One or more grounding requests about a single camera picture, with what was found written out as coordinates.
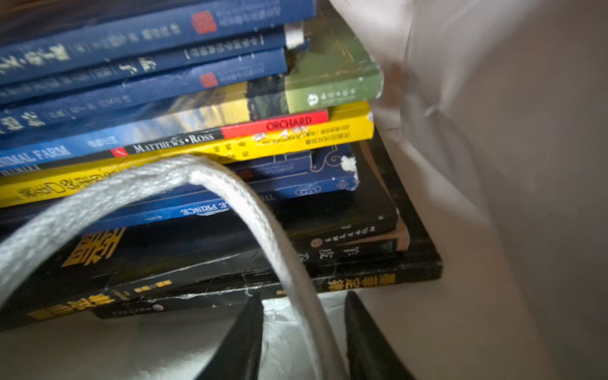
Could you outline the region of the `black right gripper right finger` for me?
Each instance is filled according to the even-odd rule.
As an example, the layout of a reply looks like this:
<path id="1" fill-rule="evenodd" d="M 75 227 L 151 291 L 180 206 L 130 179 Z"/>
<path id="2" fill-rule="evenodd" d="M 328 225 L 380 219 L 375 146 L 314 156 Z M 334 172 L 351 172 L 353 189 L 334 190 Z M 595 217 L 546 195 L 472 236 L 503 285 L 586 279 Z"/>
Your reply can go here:
<path id="1" fill-rule="evenodd" d="M 351 379 L 409 379 L 415 377 L 398 358 L 358 294 L 345 300 L 348 369 Z"/>

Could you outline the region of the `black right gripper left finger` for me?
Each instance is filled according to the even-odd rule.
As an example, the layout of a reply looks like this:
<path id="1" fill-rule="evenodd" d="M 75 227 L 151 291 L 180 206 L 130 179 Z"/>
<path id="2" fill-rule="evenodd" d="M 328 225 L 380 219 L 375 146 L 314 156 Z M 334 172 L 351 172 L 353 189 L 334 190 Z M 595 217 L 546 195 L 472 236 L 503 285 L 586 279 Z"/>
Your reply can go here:
<path id="1" fill-rule="evenodd" d="M 207 366 L 196 379 L 258 379 L 264 307 L 259 294 L 248 299 Z"/>

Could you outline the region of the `beige canvas tote bag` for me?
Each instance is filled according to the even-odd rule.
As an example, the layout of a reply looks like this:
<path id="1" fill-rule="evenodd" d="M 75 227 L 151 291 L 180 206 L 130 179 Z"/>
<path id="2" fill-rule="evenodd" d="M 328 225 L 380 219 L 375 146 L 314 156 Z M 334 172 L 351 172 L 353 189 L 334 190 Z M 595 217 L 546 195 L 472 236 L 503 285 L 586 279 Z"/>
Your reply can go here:
<path id="1" fill-rule="evenodd" d="M 359 295 L 419 379 L 607 377 L 605 1 L 336 1 L 443 258 Z"/>

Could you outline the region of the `navy blue book top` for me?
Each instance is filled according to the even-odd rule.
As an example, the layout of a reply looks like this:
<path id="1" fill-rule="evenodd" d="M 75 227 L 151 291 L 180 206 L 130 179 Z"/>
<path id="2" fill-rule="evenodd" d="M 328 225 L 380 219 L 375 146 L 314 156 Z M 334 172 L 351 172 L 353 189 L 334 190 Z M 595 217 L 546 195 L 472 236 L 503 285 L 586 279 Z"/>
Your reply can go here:
<path id="1" fill-rule="evenodd" d="M 313 1 L 3 1 L 1 83 L 300 22 L 315 14 Z"/>

